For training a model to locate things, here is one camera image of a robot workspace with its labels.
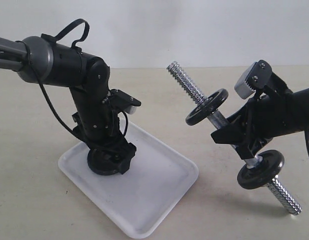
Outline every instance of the table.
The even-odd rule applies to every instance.
[[[227,117],[245,103],[234,91],[245,69],[186,71],[206,95],[228,90],[219,108]],[[273,70],[294,92],[309,87],[309,66]],[[309,240],[309,159],[303,132],[278,137],[263,149],[285,156],[279,178],[303,208],[291,216],[267,188],[238,185],[244,162],[231,146],[213,142],[215,129],[208,120],[185,123],[195,104],[166,69],[112,69],[109,86],[142,102],[129,115],[131,122],[199,168],[196,183],[147,239]],[[74,127],[69,90],[46,89],[61,118]],[[0,70],[0,240],[129,239],[59,170],[59,157],[77,142],[54,118],[38,85]]]

